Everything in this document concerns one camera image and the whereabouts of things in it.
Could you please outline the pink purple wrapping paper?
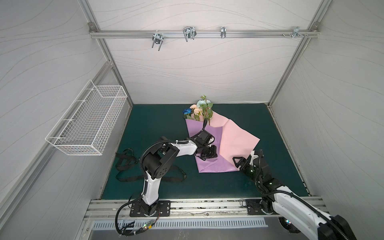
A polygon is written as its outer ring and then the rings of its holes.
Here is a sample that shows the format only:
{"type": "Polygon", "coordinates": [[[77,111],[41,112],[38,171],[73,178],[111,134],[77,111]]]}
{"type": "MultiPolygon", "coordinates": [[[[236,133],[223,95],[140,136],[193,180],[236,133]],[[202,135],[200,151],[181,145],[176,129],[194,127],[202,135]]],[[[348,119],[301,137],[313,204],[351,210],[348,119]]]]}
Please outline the pink purple wrapping paper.
{"type": "Polygon", "coordinates": [[[234,157],[247,158],[260,139],[240,128],[234,121],[213,112],[210,124],[205,130],[215,137],[213,145],[217,147],[218,156],[205,161],[196,157],[199,173],[237,172],[234,157]]]}

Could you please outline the blue fake flower stem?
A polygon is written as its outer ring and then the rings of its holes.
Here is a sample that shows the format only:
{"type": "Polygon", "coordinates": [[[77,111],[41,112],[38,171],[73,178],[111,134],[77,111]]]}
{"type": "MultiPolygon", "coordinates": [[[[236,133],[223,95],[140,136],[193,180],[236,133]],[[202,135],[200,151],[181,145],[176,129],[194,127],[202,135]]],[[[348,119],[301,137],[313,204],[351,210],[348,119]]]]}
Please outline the blue fake flower stem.
{"type": "Polygon", "coordinates": [[[193,113],[192,109],[190,109],[190,108],[184,109],[183,110],[183,117],[185,119],[188,119],[189,117],[191,117],[192,113],[193,113]]]}

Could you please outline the mint fake flower stem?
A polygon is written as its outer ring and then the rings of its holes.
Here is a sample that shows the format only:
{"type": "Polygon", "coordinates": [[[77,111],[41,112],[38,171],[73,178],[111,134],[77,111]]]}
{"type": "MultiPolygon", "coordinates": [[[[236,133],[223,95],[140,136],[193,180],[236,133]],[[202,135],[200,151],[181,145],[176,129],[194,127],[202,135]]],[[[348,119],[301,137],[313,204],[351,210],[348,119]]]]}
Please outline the mint fake flower stem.
{"type": "Polygon", "coordinates": [[[211,120],[213,117],[213,103],[207,99],[205,95],[202,95],[200,97],[201,99],[197,102],[197,107],[199,109],[200,116],[203,117],[203,119],[211,120]]]}

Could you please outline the peach fake flower stem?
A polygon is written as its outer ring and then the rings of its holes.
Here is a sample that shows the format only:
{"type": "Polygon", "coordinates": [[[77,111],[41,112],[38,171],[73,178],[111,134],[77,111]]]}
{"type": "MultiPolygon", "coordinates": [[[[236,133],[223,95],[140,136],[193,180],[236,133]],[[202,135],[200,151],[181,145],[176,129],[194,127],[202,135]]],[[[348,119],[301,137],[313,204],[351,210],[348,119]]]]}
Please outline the peach fake flower stem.
{"type": "Polygon", "coordinates": [[[197,121],[201,119],[201,116],[203,115],[203,109],[200,108],[198,105],[191,105],[190,109],[192,111],[193,118],[197,121]]]}

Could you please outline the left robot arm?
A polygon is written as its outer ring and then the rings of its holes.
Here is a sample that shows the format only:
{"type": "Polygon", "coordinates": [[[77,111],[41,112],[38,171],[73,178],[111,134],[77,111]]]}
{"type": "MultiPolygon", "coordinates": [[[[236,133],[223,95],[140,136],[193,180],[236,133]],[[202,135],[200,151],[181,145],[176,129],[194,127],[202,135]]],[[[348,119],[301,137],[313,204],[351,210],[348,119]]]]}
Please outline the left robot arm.
{"type": "Polygon", "coordinates": [[[201,130],[185,140],[168,140],[165,137],[148,147],[140,157],[140,168],[145,183],[141,204],[153,208],[159,200],[159,188],[162,178],[171,169],[177,157],[197,156],[201,160],[216,158],[215,137],[201,130]]]}

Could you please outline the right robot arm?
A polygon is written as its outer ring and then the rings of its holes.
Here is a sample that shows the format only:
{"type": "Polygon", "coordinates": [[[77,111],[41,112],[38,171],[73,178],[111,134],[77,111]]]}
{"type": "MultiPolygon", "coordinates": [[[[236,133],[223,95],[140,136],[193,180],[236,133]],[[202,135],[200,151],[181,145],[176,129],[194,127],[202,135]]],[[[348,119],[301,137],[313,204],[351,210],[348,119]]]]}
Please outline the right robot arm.
{"type": "Polygon", "coordinates": [[[349,223],[340,215],[332,216],[296,195],[274,178],[262,150],[248,158],[234,157],[235,167],[254,181],[260,201],[246,199],[242,206],[248,215],[279,215],[281,226],[290,233],[302,233],[310,240],[354,240],[349,223]]]}

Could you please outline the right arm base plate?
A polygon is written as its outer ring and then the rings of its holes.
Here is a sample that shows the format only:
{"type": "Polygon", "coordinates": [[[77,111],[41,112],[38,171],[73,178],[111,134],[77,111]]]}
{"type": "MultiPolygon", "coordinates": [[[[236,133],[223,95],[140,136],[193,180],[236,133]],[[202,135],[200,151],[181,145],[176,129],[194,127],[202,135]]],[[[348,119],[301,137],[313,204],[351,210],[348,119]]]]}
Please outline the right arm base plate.
{"type": "Polygon", "coordinates": [[[267,198],[261,199],[246,199],[245,206],[248,215],[277,215],[273,210],[272,201],[267,198]]]}

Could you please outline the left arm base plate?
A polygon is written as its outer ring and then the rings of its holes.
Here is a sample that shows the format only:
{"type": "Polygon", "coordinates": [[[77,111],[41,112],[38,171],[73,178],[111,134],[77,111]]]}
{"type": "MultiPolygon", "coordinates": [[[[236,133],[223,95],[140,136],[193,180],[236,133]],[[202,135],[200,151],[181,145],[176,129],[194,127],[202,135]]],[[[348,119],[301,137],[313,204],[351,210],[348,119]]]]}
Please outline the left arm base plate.
{"type": "Polygon", "coordinates": [[[169,217],[170,211],[170,201],[156,201],[148,205],[144,200],[140,200],[132,204],[130,217],[169,217]]]}

